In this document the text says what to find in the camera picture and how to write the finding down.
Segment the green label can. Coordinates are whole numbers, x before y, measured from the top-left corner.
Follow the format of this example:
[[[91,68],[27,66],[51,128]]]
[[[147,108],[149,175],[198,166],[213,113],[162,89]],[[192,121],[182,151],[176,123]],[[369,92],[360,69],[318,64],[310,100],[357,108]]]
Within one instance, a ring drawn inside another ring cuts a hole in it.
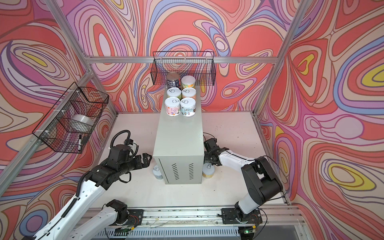
[[[168,97],[175,97],[175,98],[178,98],[179,100],[182,99],[182,91],[175,87],[175,88],[169,88],[167,90],[167,96]]]

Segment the orange peach can large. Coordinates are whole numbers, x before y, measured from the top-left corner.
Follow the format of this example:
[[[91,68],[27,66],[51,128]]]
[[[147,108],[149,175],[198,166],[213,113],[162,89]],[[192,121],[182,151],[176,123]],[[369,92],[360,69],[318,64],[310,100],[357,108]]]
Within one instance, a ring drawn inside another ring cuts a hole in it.
[[[181,79],[181,85],[182,85],[182,89],[195,88],[196,78],[190,75],[184,76]]]

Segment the dark blue tomato can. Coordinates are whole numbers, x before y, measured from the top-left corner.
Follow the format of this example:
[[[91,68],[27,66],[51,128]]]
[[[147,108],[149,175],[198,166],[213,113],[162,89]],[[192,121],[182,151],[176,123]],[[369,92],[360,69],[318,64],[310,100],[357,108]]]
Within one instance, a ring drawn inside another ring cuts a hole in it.
[[[166,86],[167,89],[178,88],[181,89],[180,75],[176,72],[169,72],[166,75]]]

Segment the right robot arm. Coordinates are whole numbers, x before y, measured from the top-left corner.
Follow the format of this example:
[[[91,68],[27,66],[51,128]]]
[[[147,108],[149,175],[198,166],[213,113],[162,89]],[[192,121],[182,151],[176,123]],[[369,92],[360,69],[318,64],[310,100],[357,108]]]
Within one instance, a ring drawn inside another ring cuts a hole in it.
[[[235,204],[238,218],[252,211],[282,192],[283,185],[277,173],[265,157],[248,158],[217,145],[217,139],[204,141],[205,163],[224,166],[242,173],[248,193]]]

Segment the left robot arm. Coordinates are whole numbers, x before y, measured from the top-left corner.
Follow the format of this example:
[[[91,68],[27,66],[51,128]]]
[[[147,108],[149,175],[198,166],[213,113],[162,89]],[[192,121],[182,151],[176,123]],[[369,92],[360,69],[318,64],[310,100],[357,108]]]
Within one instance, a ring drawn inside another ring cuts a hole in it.
[[[125,203],[112,200],[93,218],[76,224],[113,183],[128,183],[122,175],[132,175],[132,171],[149,167],[152,156],[138,153],[139,146],[131,139],[129,130],[122,130],[113,136],[108,157],[80,177],[77,189],[71,200],[52,220],[33,236],[25,240],[90,240],[102,228],[110,225],[126,225],[132,215]]]

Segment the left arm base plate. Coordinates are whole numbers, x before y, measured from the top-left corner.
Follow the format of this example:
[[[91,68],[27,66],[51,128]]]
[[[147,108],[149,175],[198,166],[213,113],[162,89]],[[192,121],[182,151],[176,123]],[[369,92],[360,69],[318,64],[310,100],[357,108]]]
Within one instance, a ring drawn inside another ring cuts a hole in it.
[[[128,209],[117,212],[117,219],[110,226],[140,226],[143,220],[143,209]]]

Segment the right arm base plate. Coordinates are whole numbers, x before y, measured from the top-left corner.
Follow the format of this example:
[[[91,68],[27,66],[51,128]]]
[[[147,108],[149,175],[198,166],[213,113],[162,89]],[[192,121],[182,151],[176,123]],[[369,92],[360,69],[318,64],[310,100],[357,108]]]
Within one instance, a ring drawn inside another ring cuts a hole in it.
[[[252,224],[252,225],[260,225],[263,223],[262,215],[259,209],[255,209],[249,214],[244,214],[240,209],[235,208],[222,208],[221,213],[218,214],[223,221],[223,224]]]

